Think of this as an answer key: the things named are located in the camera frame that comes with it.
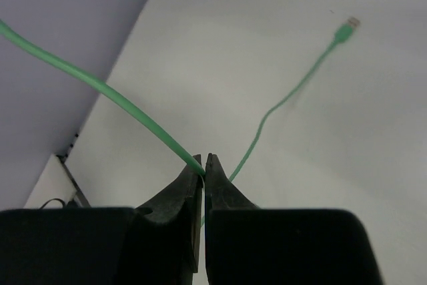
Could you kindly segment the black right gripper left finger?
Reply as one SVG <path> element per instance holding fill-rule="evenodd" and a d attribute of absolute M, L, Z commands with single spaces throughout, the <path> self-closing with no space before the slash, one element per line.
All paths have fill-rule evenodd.
<path fill-rule="evenodd" d="M 191 284 L 202 179 L 189 166 L 132 207 L 1 212 L 2 284 Z"/>

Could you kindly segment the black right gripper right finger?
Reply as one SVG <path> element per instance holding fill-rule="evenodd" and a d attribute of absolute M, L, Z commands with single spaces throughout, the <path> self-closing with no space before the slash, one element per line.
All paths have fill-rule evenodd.
<path fill-rule="evenodd" d="M 381 284 L 361 221 L 339 209 L 261 209 L 205 166 L 205 268 L 210 284 Z"/>

